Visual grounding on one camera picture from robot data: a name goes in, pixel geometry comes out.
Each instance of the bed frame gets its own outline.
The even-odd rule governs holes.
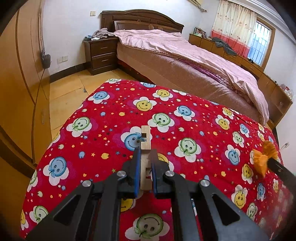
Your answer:
[[[109,32],[121,29],[152,30],[160,29],[162,31],[182,32],[184,25],[175,22],[168,16],[157,11],[134,9],[127,11],[103,11],[101,12],[101,28],[107,28]],[[146,76],[141,75],[135,69],[125,62],[118,60],[121,70],[133,78],[146,83],[153,83]]]

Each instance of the electrical outlet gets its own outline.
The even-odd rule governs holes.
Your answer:
[[[63,57],[57,59],[57,63],[61,64],[63,62]]]
[[[63,57],[62,57],[62,61],[63,61],[63,62],[68,61],[68,56],[63,56]]]

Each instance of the red bedspread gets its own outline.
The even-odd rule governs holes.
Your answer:
[[[252,149],[261,151],[263,140],[278,150],[267,128],[184,92],[112,79],[82,103],[42,157],[27,189],[21,237],[82,181],[121,170],[140,147],[141,125],[151,126],[152,148],[171,170],[210,180],[269,236],[283,225],[290,193],[275,174],[262,178],[253,167]],[[120,240],[173,240],[170,208],[149,192],[122,200]]]

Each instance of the crown molding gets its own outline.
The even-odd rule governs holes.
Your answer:
[[[285,24],[281,16],[274,10],[264,5],[257,0],[228,0],[233,3],[242,5],[264,17],[271,25],[278,30],[281,30],[294,44],[296,40],[290,32],[288,26]]]

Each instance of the mattress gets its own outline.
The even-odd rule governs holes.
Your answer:
[[[121,170],[144,141],[142,125],[151,127],[151,147],[171,171],[195,182],[209,180],[269,237],[285,225],[292,203],[288,189],[274,173],[263,178],[253,166],[252,150],[262,151],[263,140],[279,150],[270,130],[192,94],[111,79],[86,98],[44,153],[25,195],[21,237],[83,181],[104,181]],[[170,200],[156,200],[151,192],[122,200],[119,237],[174,240]]]
[[[225,85],[172,57],[118,43],[117,57],[156,85],[181,90],[223,104],[260,122],[257,109]]]

